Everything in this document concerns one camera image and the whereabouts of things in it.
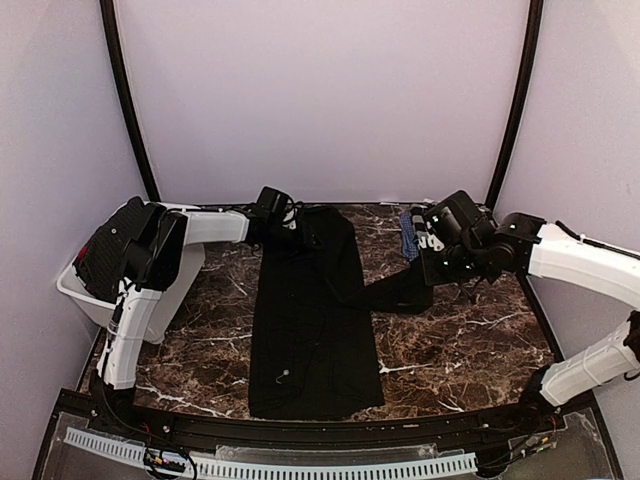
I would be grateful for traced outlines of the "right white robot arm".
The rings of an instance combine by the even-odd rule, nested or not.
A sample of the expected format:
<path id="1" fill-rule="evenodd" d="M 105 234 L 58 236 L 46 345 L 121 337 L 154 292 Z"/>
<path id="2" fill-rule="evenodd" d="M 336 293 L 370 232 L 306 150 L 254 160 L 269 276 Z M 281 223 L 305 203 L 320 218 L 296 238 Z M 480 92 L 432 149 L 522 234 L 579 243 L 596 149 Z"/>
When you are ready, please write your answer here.
<path id="1" fill-rule="evenodd" d="M 619 376 L 639 375 L 639 255 L 599 242 L 564 223 L 512 213 L 496 223 L 464 191 L 410 210 L 425 282 L 489 283 L 503 273 L 559 280 L 604 294 L 630 307 L 613 332 L 567 360 L 536 371 L 510 413 L 521 434 L 534 432 L 549 411 Z"/>

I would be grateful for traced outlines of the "black long sleeve shirt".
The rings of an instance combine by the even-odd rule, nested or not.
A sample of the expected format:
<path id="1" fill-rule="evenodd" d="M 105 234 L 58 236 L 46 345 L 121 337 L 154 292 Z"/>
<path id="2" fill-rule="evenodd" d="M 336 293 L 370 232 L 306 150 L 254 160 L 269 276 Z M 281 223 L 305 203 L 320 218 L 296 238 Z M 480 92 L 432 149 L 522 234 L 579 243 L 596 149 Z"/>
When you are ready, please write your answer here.
<path id="1" fill-rule="evenodd" d="M 433 304 L 418 260 L 366 284 L 350 220 L 302 211 L 304 242 L 265 242 L 254 307 L 248 406 L 254 418 L 340 420 L 384 405 L 371 315 Z"/>

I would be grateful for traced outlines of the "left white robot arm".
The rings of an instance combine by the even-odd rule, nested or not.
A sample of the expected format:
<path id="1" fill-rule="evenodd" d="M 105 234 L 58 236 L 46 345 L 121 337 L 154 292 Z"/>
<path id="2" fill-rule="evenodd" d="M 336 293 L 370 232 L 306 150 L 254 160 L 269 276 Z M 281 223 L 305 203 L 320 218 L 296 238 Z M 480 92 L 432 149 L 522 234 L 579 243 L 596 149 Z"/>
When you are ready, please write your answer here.
<path id="1" fill-rule="evenodd" d="M 246 206 L 204 208 L 133 197 L 93 233 L 57 287 L 98 325 L 107 341 L 98 376 L 130 390 L 143 343 L 160 343 L 212 243 L 318 246 L 303 206 L 265 187 Z"/>

